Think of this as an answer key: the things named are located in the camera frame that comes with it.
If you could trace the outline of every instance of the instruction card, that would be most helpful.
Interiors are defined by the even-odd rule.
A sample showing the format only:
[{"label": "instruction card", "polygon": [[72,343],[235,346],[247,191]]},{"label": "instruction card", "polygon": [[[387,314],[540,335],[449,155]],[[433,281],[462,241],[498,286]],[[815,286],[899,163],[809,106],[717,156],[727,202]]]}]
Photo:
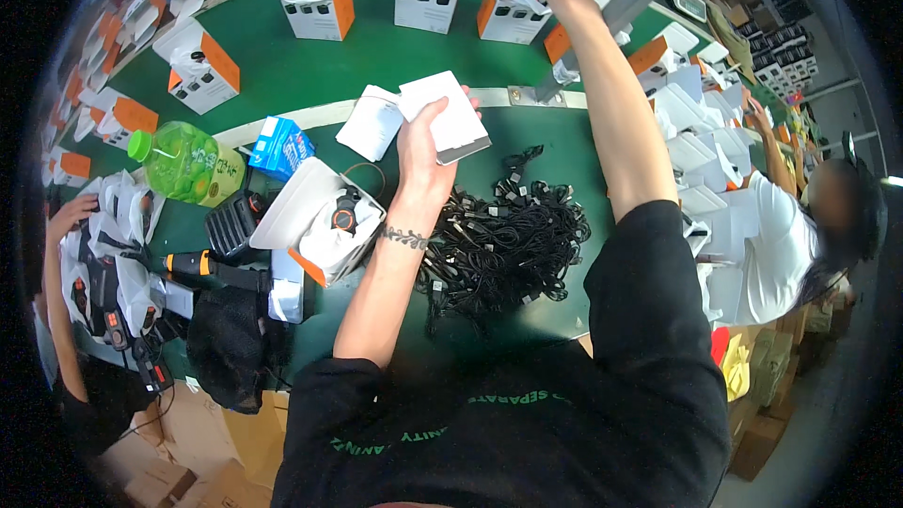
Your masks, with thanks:
[{"label": "instruction card", "polygon": [[376,85],[367,85],[354,110],[336,135],[370,163],[383,158],[404,117],[398,109],[398,95]]},{"label": "instruction card", "polygon": [[413,121],[427,104],[448,97],[448,107],[430,125],[436,143],[436,161],[440,165],[455,163],[492,145],[480,117],[451,71],[423,77],[398,89],[401,91],[398,107],[408,121]]}]

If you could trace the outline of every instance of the blue box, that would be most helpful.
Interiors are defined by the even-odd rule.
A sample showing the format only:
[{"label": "blue box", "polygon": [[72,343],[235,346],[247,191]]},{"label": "blue box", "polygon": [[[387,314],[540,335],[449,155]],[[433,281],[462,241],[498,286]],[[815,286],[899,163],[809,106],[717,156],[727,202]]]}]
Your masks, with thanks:
[{"label": "blue box", "polygon": [[313,154],[310,138],[293,119],[267,116],[248,164],[287,183],[301,162]]}]

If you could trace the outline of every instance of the workbench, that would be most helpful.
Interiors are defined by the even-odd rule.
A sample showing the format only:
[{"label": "workbench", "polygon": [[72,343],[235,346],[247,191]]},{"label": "workbench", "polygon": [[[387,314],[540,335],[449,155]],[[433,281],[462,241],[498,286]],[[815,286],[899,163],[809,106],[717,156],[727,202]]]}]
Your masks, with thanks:
[{"label": "workbench", "polygon": [[[397,85],[448,69],[459,82],[472,87],[537,85],[551,68],[543,38],[554,24],[547,24],[530,46],[483,41],[476,26],[480,2],[459,0],[451,30],[444,36],[396,27],[394,0],[354,0],[356,19],[345,41],[331,42],[297,40],[278,0],[227,0],[200,13],[197,19],[240,68],[239,96],[198,116],[169,95],[169,65],[150,48],[122,68],[108,85],[157,111],[161,124],[183,120],[211,135],[267,115],[355,99],[366,85],[397,91]],[[624,48],[626,54],[647,43],[678,16],[654,6],[634,20],[631,42]],[[695,31],[704,33],[699,28]],[[695,50],[708,43],[701,36]],[[581,85],[569,90],[579,91]],[[458,184],[470,193],[490,198],[491,187],[503,176],[503,156],[544,144],[545,153],[529,164],[523,180],[572,185],[573,199],[583,206],[593,236],[581,246],[582,263],[570,267],[564,279],[567,299],[552,302],[544,296],[513,317],[491,319],[486,338],[478,336],[467,319],[449,317],[440,318],[435,340],[428,340],[424,333],[426,298],[414,293],[398,340],[396,358],[400,363],[479,358],[525,345],[572,339],[589,329],[589,300],[582,281],[609,236],[613,219],[587,112],[509,107],[487,108],[483,113],[493,146],[460,162]],[[316,146],[317,157],[337,172],[364,161],[334,140],[340,127],[334,124],[305,130]],[[62,147],[91,157],[92,176],[138,168],[125,151],[93,136],[75,143],[71,134],[67,135]],[[398,181],[394,146],[378,165],[387,180],[378,200],[388,207]],[[356,168],[349,177],[372,195],[378,194],[381,178],[372,167]],[[75,189],[68,189],[66,196],[75,194]],[[152,256],[208,248],[202,227],[208,212],[209,208],[167,200],[149,247]],[[290,379],[300,367],[332,351],[339,322],[363,271],[363,267],[358,268],[330,288],[315,288],[313,311],[305,312],[310,317],[301,325],[291,326],[293,358],[284,378]],[[80,340],[90,346],[84,337]],[[183,341],[166,344],[164,359],[176,378],[191,375]]]}]

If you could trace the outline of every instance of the green bottle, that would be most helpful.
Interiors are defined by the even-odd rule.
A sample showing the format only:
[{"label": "green bottle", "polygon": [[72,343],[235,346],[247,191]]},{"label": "green bottle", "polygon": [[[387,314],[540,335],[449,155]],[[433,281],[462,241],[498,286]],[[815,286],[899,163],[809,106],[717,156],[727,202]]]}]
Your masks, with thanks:
[{"label": "green bottle", "polygon": [[167,122],[152,134],[136,130],[128,156],[141,162],[155,192],[211,208],[237,191],[245,177],[237,151],[183,121]]}]

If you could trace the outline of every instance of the tangled cables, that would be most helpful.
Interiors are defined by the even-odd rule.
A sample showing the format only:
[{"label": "tangled cables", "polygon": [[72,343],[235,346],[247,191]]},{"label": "tangled cables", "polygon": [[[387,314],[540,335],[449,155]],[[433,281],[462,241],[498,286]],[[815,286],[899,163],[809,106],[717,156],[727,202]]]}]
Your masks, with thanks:
[{"label": "tangled cables", "polygon": [[504,159],[510,175],[491,202],[455,186],[443,207],[418,271],[415,288],[429,299],[426,330],[451,314],[469,318],[486,334],[489,314],[528,304],[545,294],[567,298],[564,275],[581,261],[591,231],[572,189],[534,181],[520,185],[525,165],[543,146]]}]

